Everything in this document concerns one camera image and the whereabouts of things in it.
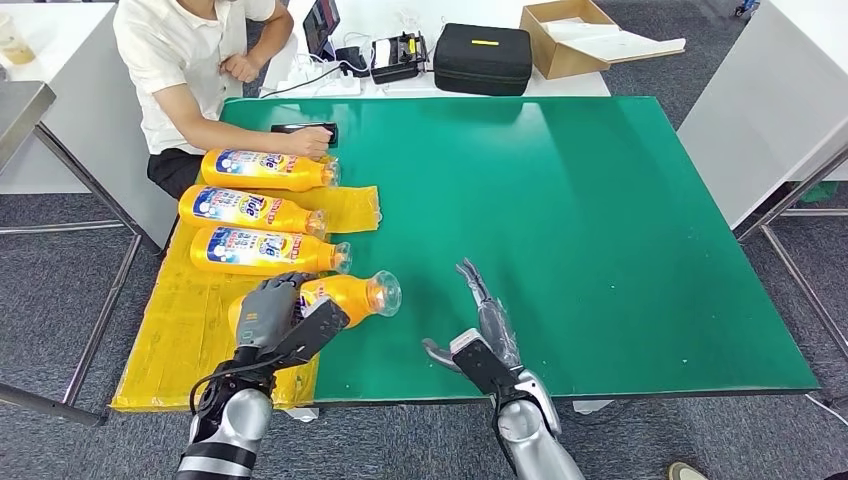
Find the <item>person's right hand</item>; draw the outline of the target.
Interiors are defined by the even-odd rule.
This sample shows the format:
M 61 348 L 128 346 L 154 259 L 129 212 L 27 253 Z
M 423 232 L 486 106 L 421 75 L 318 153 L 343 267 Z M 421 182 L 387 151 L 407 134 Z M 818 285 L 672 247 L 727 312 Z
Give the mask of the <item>person's right hand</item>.
M 282 152 L 291 155 L 319 158 L 330 146 L 332 132 L 324 127 L 306 127 L 286 135 Z

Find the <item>person's left hand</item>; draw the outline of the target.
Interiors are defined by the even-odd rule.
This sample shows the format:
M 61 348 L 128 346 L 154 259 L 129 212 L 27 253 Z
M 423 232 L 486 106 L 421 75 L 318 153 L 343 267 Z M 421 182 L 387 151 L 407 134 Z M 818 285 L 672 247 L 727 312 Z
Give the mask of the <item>person's left hand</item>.
M 262 64 L 250 55 L 234 54 L 223 60 L 220 71 L 227 73 L 239 82 L 253 82 L 261 71 Z

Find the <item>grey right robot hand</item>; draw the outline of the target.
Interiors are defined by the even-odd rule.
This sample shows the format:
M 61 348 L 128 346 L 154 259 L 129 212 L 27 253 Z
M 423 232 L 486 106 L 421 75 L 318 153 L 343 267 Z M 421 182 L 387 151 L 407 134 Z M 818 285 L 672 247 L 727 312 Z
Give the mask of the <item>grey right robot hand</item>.
M 491 295 L 479 270 L 468 258 L 455 267 L 465 278 L 475 301 L 481 337 L 504 365 L 520 370 L 523 364 L 515 332 L 501 300 Z

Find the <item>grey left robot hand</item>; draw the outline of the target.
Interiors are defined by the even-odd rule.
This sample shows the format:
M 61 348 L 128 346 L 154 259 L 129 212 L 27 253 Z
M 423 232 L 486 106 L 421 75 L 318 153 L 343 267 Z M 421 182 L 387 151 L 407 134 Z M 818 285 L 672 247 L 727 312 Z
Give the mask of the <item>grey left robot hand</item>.
M 300 288 L 316 278 L 316 274 L 289 272 L 262 280 L 241 302 L 236 346 L 254 347 L 260 354 L 274 351 L 294 318 Z

